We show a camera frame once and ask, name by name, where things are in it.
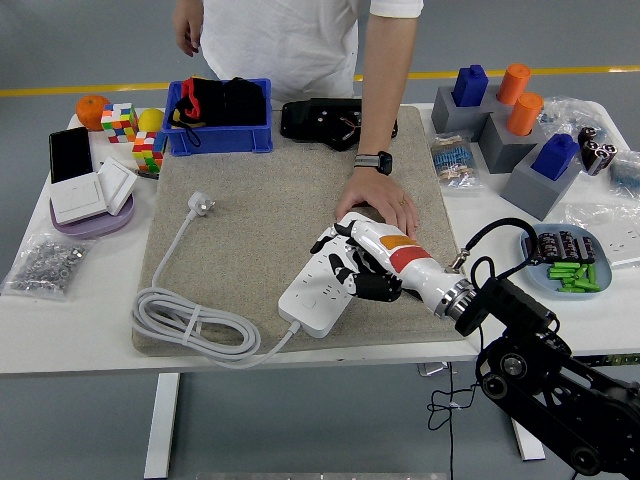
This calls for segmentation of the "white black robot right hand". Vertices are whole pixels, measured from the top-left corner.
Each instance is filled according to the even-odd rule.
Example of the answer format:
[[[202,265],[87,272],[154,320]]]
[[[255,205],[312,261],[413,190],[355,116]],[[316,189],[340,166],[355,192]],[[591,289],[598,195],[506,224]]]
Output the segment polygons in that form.
[[[312,254],[325,249],[329,241],[346,239],[344,257],[328,255],[331,271],[347,292],[355,297],[393,302],[401,292],[417,292],[432,312],[444,307],[445,295],[462,280],[449,274],[416,241],[397,227],[372,220],[353,220],[328,228],[311,248]]]

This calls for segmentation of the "person's right hand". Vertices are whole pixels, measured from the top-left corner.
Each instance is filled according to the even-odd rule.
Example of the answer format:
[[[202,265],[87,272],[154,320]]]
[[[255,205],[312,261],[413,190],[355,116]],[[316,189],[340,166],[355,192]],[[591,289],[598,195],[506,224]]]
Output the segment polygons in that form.
[[[192,4],[177,5],[173,14],[176,44],[189,57],[200,50],[203,10]]]

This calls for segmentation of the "person's left hand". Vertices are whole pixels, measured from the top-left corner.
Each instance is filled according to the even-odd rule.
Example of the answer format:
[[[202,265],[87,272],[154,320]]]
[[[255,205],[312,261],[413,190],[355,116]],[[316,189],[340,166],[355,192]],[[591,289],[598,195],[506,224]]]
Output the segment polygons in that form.
[[[352,207],[360,204],[374,208],[386,223],[396,226],[411,239],[417,239],[419,217],[416,205],[390,176],[372,167],[355,167],[337,204],[336,219],[341,220]]]

